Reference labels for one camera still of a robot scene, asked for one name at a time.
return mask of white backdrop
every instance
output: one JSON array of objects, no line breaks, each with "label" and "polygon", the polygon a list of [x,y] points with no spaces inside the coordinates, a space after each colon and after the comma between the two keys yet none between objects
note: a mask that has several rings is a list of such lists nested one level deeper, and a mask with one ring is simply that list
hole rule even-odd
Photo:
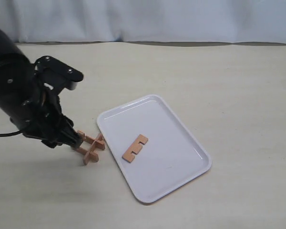
[{"label": "white backdrop", "polygon": [[18,42],[281,42],[286,0],[0,0]]}]

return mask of white tray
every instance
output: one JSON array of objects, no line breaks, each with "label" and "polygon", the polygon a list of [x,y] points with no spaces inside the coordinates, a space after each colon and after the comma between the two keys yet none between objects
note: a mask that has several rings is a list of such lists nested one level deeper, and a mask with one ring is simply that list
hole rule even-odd
[{"label": "white tray", "polygon": [[[134,196],[153,203],[211,167],[210,156],[157,95],[99,115],[97,124]],[[132,163],[123,153],[139,134],[148,138]]]}]

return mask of beige table surface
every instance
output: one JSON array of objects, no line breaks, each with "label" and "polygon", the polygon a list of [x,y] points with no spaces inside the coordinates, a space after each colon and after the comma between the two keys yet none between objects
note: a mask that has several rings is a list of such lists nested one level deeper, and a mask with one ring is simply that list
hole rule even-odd
[{"label": "beige table surface", "polygon": [[[286,229],[286,46],[20,45],[82,71],[64,114],[96,136],[97,116],[159,94],[213,159],[151,206],[132,196],[110,151],[97,164],[66,146],[0,138],[0,229]],[[14,131],[0,110],[0,132]]]}]

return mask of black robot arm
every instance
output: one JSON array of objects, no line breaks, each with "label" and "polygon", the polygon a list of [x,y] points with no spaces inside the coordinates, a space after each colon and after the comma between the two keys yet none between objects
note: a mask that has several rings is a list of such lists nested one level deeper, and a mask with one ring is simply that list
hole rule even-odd
[{"label": "black robot arm", "polygon": [[59,60],[43,56],[34,64],[0,30],[0,108],[19,131],[51,148],[66,144],[78,148],[82,138],[62,114],[59,93],[74,90],[83,74]]}]

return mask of wooden puzzle piece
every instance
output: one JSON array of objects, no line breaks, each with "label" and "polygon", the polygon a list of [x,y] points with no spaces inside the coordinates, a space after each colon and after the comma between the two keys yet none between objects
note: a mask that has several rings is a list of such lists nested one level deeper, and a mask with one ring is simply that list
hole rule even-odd
[{"label": "wooden puzzle piece", "polygon": [[101,133],[99,133],[96,138],[93,138],[93,137],[89,137],[89,136],[85,135],[85,133],[83,131],[80,131],[80,130],[77,131],[77,133],[83,138],[84,142],[91,144],[91,146],[88,150],[86,150],[82,147],[79,147],[78,149],[73,149],[73,150],[84,155],[83,163],[85,165],[87,165],[89,163],[89,161],[98,162],[99,156],[97,153],[95,153],[95,149],[96,148],[99,148],[101,150],[105,149],[105,142],[103,139],[103,135]]},{"label": "wooden puzzle piece", "polygon": [[135,141],[131,144],[131,146],[126,150],[126,152],[123,154],[122,158],[131,163],[135,158],[133,153],[137,155],[143,147],[141,144],[145,145],[147,141],[148,141],[147,137],[139,135],[135,139]]}]

